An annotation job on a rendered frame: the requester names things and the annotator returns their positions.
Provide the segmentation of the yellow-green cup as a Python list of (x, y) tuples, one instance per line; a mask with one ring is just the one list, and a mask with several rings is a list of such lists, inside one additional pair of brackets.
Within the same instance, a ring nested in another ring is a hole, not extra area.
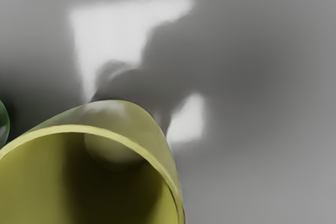
[(186, 224), (171, 149), (154, 117), (87, 103), (0, 149), (0, 224)]

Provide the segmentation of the green round object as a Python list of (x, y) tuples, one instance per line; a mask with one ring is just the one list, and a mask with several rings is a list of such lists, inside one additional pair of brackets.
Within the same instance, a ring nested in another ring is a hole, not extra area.
[(0, 148), (2, 148), (8, 139), (10, 132), (10, 119), (7, 109), (0, 100)]

